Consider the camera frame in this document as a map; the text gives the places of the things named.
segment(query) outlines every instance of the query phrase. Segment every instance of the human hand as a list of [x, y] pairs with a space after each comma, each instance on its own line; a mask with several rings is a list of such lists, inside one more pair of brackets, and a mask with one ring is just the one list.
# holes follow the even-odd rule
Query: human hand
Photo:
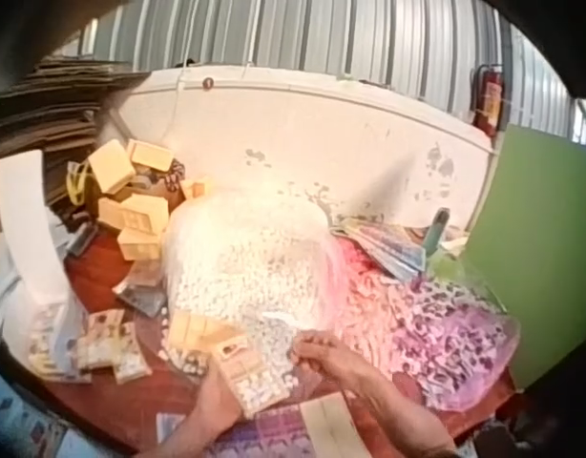
[[293, 364], [319, 372], [355, 393], [364, 378], [377, 373], [362, 355], [325, 331], [300, 332], [293, 340], [289, 358]]
[[217, 364], [211, 358], [208, 373], [199, 387], [196, 407], [191, 417], [213, 440], [232, 427], [242, 416], [240, 402], [225, 382]]

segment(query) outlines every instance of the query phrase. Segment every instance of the green panel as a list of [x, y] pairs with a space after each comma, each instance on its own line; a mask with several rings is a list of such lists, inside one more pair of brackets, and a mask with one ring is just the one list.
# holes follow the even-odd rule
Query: green panel
[[586, 148], [510, 126], [466, 258], [522, 324], [527, 387], [586, 339]]

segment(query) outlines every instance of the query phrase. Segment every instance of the red table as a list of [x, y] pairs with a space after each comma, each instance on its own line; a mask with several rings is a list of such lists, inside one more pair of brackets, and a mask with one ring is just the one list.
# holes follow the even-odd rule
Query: red table
[[[73, 289], [90, 312], [121, 306], [111, 288], [125, 277], [129, 268], [130, 263], [123, 260], [115, 237], [110, 234], [100, 234], [81, 259], [67, 261]], [[187, 413], [196, 395], [188, 381], [169, 369], [155, 354], [145, 353], [153, 375], [125, 385], [117, 385], [110, 370], [95, 371], [91, 385], [47, 383], [12, 362], [6, 354], [0, 356], [0, 371], [9, 380], [14, 379], [44, 398], [50, 408], [89, 435], [130, 452], [156, 444], [158, 412]], [[409, 381], [397, 379], [395, 383], [410, 397], [419, 397], [419, 390], [410, 387]], [[335, 386], [325, 383], [316, 394], [334, 389]], [[505, 373], [476, 407], [463, 413], [438, 412], [438, 415], [450, 434], [459, 437], [491, 417], [513, 395], [512, 380]], [[398, 456], [363, 406], [353, 402], [350, 409], [374, 457]]]

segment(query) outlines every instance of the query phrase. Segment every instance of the bottle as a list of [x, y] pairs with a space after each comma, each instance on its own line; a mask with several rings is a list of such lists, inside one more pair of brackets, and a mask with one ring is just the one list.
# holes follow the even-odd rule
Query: bottle
[[430, 225], [425, 237], [423, 238], [423, 248], [427, 253], [427, 257], [431, 256], [437, 251], [437, 245], [441, 240], [450, 219], [450, 210], [448, 208], [440, 208], [437, 210], [433, 223]]

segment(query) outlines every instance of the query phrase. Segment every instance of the red fire extinguisher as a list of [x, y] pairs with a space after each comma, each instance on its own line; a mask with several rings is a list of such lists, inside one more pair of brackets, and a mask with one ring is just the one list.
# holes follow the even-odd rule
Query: red fire extinguisher
[[497, 65], [482, 65], [477, 69], [475, 89], [477, 90], [473, 125], [493, 138], [503, 104], [503, 73]]

